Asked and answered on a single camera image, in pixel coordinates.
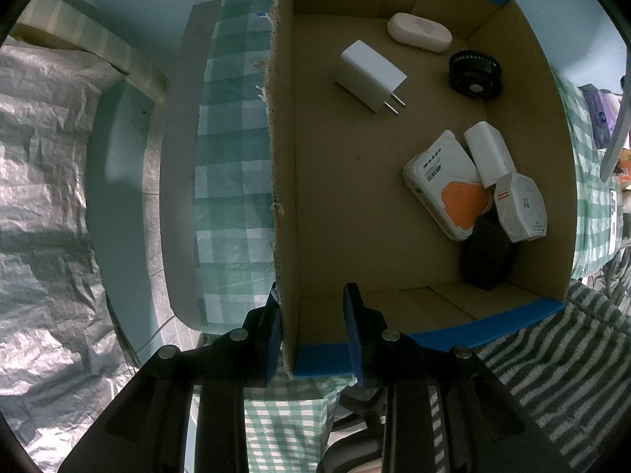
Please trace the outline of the orange package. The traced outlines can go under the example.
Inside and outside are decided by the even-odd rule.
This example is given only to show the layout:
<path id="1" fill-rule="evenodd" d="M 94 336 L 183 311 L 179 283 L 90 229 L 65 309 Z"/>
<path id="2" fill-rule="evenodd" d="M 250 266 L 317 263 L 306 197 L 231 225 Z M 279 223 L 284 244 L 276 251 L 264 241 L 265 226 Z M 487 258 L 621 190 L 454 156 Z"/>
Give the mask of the orange package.
<path id="1" fill-rule="evenodd" d="M 622 190 L 629 191 L 631 187 L 631 151 L 622 149 L 616 167 L 617 180 Z"/>

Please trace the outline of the white octagonal charger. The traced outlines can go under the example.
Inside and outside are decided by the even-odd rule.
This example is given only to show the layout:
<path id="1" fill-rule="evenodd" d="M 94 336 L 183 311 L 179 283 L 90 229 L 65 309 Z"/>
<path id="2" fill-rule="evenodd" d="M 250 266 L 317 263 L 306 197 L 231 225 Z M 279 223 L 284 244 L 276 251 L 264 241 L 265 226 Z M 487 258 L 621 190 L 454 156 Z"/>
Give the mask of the white octagonal charger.
<path id="1" fill-rule="evenodd" d="M 499 223 L 511 242 L 547 235 L 547 210 L 532 178 L 510 172 L 495 185 L 494 202 Z"/>

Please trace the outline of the blue cardboard box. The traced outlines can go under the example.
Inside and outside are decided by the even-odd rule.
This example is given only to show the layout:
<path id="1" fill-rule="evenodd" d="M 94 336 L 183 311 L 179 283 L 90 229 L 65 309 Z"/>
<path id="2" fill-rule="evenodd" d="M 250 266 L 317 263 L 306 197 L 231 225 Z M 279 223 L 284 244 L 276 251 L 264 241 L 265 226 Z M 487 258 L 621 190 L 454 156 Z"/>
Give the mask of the blue cardboard box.
<path id="1" fill-rule="evenodd" d="M 455 50 L 499 61 L 503 93 L 472 101 L 449 87 L 448 55 L 404 46 L 395 13 L 446 26 Z M 568 123 L 553 72 L 515 0 L 275 0 L 266 92 L 272 139 L 275 264 L 284 361 L 299 377 L 351 371 L 347 283 L 390 328 L 422 345 L 476 347 L 562 308 L 574 255 L 577 190 Z M 407 105 L 374 113 L 335 81 L 360 39 L 407 74 Z M 547 235 L 499 248 L 472 241 L 460 259 L 403 182 L 404 165 L 441 132 L 486 121 L 547 208 Z"/>

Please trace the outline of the purple tissue pack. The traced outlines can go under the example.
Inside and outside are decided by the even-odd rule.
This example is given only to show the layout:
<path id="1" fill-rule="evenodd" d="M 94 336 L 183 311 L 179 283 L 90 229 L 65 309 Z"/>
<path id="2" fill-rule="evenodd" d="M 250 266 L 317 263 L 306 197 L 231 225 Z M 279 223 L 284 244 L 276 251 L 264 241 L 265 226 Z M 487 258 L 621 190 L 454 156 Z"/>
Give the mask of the purple tissue pack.
<path id="1" fill-rule="evenodd" d="M 607 149 L 614 134 L 622 97 L 592 84 L 580 87 L 586 101 L 597 149 Z"/>

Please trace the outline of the large white charger block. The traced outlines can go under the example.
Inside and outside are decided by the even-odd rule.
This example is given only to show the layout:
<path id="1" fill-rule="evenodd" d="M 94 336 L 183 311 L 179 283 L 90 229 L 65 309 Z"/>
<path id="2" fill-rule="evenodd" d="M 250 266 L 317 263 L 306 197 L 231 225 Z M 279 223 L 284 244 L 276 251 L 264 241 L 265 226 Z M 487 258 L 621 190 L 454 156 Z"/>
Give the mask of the large white charger block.
<path id="1" fill-rule="evenodd" d="M 464 139 L 484 188 L 517 171 L 502 134 L 488 122 L 481 121 L 470 127 Z"/>

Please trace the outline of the black round silver-bottom device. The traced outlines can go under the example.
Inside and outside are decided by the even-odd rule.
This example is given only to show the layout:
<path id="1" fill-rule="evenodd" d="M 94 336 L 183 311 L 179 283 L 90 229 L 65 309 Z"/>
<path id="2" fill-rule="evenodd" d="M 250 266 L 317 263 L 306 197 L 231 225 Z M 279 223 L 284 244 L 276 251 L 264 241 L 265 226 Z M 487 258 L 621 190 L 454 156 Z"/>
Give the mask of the black round silver-bottom device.
<path id="1" fill-rule="evenodd" d="M 453 54 L 447 79 L 452 90 L 475 101 L 492 101 L 503 93 L 502 66 L 482 51 L 466 49 Z"/>

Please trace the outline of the silver crinkled foil sheet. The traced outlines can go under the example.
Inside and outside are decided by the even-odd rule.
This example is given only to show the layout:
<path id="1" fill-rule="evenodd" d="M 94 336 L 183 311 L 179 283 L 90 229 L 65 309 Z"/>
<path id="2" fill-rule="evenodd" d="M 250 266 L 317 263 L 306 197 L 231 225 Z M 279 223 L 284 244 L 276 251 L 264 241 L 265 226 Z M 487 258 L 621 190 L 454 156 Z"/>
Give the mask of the silver crinkled foil sheet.
<path id="1" fill-rule="evenodd" d="M 1 412 L 56 472 L 135 374 L 105 288 L 87 191 L 109 138 L 145 132 L 152 101 L 107 61 L 1 48 Z"/>

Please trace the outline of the long white curved bar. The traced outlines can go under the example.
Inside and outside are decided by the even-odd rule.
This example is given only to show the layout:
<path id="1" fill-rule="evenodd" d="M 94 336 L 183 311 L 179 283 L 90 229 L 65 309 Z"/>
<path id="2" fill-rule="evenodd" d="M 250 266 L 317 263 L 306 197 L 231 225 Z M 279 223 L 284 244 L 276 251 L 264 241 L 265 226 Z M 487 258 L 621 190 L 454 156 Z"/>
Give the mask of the long white curved bar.
<path id="1" fill-rule="evenodd" d="M 631 110 L 630 110 L 630 88 L 624 88 L 622 95 L 622 104 L 617 116 L 614 132 L 609 146 L 605 151 L 604 157 L 600 164 L 600 179 L 606 182 L 612 175 L 619 155 L 625 146 L 625 140 L 629 136 L 631 128 Z"/>

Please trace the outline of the white orange power adapter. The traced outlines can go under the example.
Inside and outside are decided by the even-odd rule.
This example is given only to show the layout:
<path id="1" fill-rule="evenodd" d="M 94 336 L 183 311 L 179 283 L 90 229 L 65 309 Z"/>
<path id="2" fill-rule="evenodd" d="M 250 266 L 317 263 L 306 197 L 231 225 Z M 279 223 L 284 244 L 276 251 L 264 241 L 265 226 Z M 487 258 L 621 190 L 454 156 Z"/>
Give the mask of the white orange power adapter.
<path id="1" fill-rule="evenodd" d="M 403 181 L 441 230 L 454 241 L 473 234 L 491 205 L 478 170 L 454 133 L 445 130 L 403 168 Z"/>

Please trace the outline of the small white usb charger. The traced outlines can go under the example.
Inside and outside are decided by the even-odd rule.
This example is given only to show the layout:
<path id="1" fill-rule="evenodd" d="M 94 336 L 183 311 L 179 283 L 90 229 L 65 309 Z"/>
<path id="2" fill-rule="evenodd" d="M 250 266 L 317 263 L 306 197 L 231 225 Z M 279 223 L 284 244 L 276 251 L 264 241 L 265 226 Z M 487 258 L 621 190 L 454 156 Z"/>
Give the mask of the small white usb charger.
<path id="1" fill-rule="evenodd" d="M 399 114 L 392 102 L 407 105 L 396 94 L 405 80 L 407 74 L 360 39 L 342 51 L 335 69 L 336 83 L 374 113 L 387 108 Z"/>

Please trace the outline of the beige striped cushion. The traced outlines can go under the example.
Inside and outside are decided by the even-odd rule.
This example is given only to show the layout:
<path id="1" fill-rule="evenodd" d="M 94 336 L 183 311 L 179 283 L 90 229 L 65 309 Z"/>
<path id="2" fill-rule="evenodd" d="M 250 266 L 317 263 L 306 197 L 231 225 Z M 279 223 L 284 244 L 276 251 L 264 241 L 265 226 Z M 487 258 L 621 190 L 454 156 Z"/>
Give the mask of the beige striped cushion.
<path id="1" fill-rule="evenodd" d="M 37 46 L 95 54 L 153 101 L 166 101 L 170 80 L 161 69 L 130 43 L 63 0 L 31 0 L 9 35 Z"/>

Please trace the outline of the grey striped towel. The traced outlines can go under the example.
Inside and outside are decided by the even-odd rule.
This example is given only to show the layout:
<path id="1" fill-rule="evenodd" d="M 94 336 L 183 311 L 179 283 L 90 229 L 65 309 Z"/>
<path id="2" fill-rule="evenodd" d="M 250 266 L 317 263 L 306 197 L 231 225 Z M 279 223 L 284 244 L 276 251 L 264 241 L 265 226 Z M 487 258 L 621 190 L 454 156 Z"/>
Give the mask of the grey striped towel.
<path id="1" fill-rule="evenodd" d="M 629 470 L 630 317 L 607 297 L 573 283 L 557 313 L 470 350 L 550 438 L 567 460 L 567 472 Z M 362 423 L 362 430 L 335 443 L 321 459 L 320 471 L 350 472 L 370 461 L 383 471 L 386 391 L 370 389 L 368 400 L 341 397 L 349 410 L 342 425 Z M 452 472 L 439 395 L 434 387 L 429 395 L 433 472 Z"/>

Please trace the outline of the white oval case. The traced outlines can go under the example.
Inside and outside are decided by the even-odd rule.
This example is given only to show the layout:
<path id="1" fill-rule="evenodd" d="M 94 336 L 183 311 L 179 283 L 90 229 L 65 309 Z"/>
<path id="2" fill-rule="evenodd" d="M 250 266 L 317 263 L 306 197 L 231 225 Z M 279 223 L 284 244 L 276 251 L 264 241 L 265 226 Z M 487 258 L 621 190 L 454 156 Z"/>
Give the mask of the white oval case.
<path id="1" fill-rule="evenodd" d="M 387 31 L 396 42 L 441 54 L 452 43 L 450 31 L 436 21 L 407 13 L 389 19 Z"/>

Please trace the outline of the green checkered tablecloth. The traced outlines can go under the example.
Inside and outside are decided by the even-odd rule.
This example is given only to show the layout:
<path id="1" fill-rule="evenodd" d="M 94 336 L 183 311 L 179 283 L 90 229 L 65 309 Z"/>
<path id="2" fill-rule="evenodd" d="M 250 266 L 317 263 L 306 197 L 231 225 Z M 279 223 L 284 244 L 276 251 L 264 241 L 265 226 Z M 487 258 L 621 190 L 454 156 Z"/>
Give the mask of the green checkered tablecloth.
<path id="1" fill-rule="evenodd" d="M 272 167 L 263 96 L 274 0 L 216 0 L 203 64 L 194 175 L 202 329 L 225 334 L 262 306 L 274 280 Z M 313 472 L 351 377 L 291 379 L 283 367 L 245 392 L 252 472 Z"/>

